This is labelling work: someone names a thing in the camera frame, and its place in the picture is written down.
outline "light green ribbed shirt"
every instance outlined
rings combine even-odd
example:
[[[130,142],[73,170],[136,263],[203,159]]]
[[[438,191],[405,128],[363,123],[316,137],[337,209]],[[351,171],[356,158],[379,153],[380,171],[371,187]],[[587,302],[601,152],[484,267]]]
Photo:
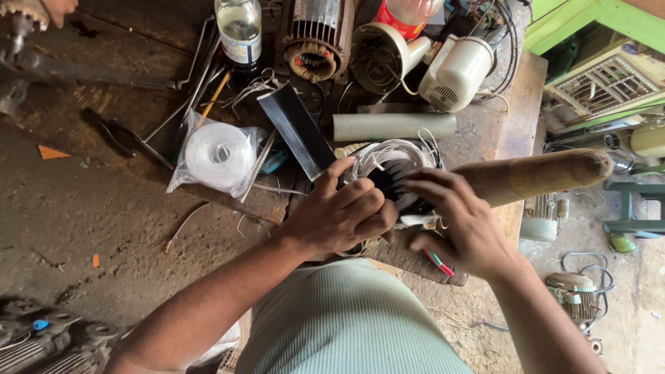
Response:
[[[252,316],[236,373],[472,373],[418,298],[364,258],[296,269]]]

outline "orange paper scrap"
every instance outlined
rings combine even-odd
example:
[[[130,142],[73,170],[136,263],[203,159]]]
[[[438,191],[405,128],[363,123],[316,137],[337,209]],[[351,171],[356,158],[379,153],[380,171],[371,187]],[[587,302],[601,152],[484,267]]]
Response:
[[[45,146],[39,146],[39,152],[42,154],[43,160],[48,160],[50,158],[60,158],[60,157],[69,157],[67,153],[62,153],[55,149],[50,149]]]

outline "plastic bag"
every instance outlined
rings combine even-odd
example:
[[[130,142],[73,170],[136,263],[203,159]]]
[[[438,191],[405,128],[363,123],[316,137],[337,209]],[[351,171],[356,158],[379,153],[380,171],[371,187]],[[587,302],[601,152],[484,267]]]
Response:
[[[201,357],[196,359],[190,366],[201,367],[219,359],[221,354],[229,348],[236,348],[240,342],[240,324],[236,321],[233,326],[226,331],[224,336],[219,338],[217,343],[210,347]]]
[[[229,192],[234,198],[242,195],[249,187],[251,169],[265,131],[258,127],[239,128],[209,118],[197,129],[199,119],[201,115],[190,109],[187,136],[166,192],[173,192],[183,183],[200,183]]]

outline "green plastic stool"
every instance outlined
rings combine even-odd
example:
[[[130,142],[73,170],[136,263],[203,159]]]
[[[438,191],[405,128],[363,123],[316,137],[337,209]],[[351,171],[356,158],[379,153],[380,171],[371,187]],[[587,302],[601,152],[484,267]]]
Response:
[[[602,229],[608,234],[634,234],[636,238],[657,238],[665,235],[665,184],[642,184],[632,182],[605,182],[606,191],[621,193],[621,217],[616,221],[605,221]],[[645,200],[660,202],[659,220],[636,220],[632,214],[632,195],[640,194]]]

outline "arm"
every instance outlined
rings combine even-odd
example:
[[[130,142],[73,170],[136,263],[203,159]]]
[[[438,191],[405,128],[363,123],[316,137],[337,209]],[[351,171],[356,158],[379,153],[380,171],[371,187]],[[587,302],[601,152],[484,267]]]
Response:
[[[508,244],[489,204],[463,177],[426,169],[407,189],[436,206],[449,225],[450,243],[423,234],[412,249],[433,250],[487,280],[499,300],[525,373],[606,373],[602,363],[533,266]]]
[[[336,190],[354,158],[337,160],[264,244],[189,285],[152,312],[105,373],[184,373],[252,305],[316,253],[342,252],[389,230],[395,205],[366,178]]]

